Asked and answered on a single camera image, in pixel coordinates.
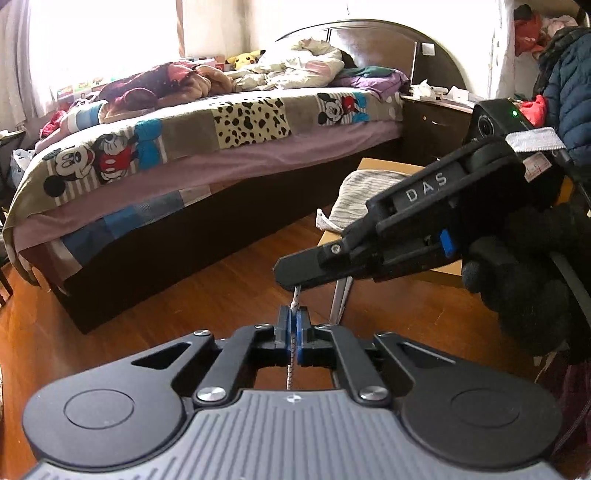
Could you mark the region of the right hand black glove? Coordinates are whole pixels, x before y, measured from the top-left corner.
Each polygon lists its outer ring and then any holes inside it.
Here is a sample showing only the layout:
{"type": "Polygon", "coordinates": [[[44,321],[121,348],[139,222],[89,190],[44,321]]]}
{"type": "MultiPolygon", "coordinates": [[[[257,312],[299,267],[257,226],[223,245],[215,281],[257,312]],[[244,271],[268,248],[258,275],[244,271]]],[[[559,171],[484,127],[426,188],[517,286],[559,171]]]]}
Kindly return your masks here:
{"type": "Polygon", "coordinates": [[[505,207],[480,217],[462,280],[533,356],[590,358],[590,216],[586,206],[505,207]]]}

